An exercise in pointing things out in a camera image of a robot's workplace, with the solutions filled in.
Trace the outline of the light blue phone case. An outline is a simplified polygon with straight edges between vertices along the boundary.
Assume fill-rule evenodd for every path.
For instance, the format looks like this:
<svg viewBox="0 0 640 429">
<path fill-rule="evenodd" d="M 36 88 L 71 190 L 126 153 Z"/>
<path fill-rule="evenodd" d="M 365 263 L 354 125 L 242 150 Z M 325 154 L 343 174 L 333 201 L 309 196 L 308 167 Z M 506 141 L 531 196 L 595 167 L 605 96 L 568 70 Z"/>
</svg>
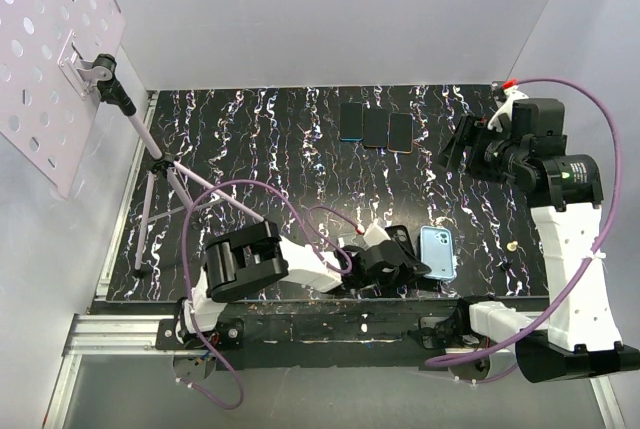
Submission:
<svg viewBox="0 0 640 429">
<path fill-rule="evenodd" d="M 430 268 L 425 278 L 450 282 L 456 276 L 453 236 L 446 228 L 422 226 L 419 234 L 419 252 L 423 264 Z"/>
</svg>

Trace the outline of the dark phone blue edge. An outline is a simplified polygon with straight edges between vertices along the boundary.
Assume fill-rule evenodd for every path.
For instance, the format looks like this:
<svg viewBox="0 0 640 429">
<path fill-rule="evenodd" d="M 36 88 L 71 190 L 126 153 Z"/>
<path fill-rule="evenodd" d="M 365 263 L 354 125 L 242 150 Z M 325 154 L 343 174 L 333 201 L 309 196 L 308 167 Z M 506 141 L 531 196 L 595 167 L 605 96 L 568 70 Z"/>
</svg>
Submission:
<svg viewBox="0 0 640 429">
<path fill-rule="evenodd" d="M 339 108 L 339 139 L 358 142 L 363 139 L 364 108 L 360 102 L 345 102 Z"/>
</svg>

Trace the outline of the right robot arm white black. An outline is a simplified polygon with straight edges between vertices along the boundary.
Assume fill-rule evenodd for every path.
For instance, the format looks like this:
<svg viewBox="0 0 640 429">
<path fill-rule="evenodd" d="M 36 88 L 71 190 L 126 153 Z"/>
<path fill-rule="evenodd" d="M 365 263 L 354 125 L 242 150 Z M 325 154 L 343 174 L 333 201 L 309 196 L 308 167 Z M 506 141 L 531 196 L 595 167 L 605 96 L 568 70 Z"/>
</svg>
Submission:
<svg viewBox="0 0 640 429">
<path fill-rule="evenodd" d="M 487 298 L 464 298 L 438 324 L 464 346 L 487 338 L 532 382 L 592 378 L 639 368 L 610 311 L 597 247 L 603 191 L 587 155 L 569 155 L 565 107 L 550 98 L 507 99 L 490 119 L 465 115 L 440 156 L 472 178 L 512 183 L 525 196 L 545 264 L 549 307 L 536 320 Z"/>
</svg>

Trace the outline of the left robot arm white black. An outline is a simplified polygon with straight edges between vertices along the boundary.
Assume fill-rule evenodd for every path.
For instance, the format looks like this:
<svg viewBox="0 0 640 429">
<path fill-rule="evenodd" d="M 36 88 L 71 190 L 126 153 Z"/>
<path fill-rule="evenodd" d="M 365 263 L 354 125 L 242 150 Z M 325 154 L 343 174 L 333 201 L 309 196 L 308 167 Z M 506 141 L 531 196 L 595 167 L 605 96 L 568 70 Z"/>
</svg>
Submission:
<svg viewBox="0 0 640 429">
<path fill-rule="evenodd" d="M 341 287 L 397 288 L 431 274 L 407 238 L 390 232 L 371 224 L 354 241 L 320 254 L 279 234 L 270 221 L 215 237 L 205 247 L 197 282 L 179 303 L 176 339 L 193 349 L 205 347 L 222 331 L 219 320 L 228 304 L 279 281 L 329 293 Z"/>
</svg>

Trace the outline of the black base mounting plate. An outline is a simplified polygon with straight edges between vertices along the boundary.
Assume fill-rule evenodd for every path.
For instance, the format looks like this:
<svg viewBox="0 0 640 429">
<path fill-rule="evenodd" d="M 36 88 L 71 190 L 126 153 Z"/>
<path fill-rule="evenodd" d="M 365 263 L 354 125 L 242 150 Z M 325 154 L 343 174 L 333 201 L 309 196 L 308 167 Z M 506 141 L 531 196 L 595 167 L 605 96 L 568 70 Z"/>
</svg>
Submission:
<svg viewBox="0 0 640 429">
<path fill-rule="evenodd" d="M 454 299 L 253 301 L 229 304 L 208 340 L 237 369 L 410 367 L 442 354 L 429 328 Z"/>
</svg>

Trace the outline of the perforated lilac metal plate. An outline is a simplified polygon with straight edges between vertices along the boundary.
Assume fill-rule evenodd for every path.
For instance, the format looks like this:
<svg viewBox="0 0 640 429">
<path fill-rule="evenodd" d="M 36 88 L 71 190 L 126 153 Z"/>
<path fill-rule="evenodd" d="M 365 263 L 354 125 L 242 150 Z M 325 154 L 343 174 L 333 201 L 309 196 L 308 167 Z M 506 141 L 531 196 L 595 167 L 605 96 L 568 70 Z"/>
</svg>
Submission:
<svg viewBox="0 0 640 429">
<path fill-rule="evenodd" d="M 92 63 L 124 28 L 116 0 L 1 0 L 1 134 L 62 198 L 99 107 Z"/>
</svg>

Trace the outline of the aluminium frame rail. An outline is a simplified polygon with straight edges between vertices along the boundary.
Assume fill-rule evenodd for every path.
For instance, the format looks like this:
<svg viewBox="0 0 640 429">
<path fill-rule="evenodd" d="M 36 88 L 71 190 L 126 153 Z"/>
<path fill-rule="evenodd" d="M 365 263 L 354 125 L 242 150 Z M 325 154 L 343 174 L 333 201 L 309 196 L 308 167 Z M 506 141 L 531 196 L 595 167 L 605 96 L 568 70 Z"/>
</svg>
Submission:
<svg viewBox="0 0 640 429">
<path fill-rule="evenodd" d="M 164 355 L 155 348 L 163 315 L 76 315 L 44 416 L 43 428 L 64 426 L 84 356 Z"/>
</svg>

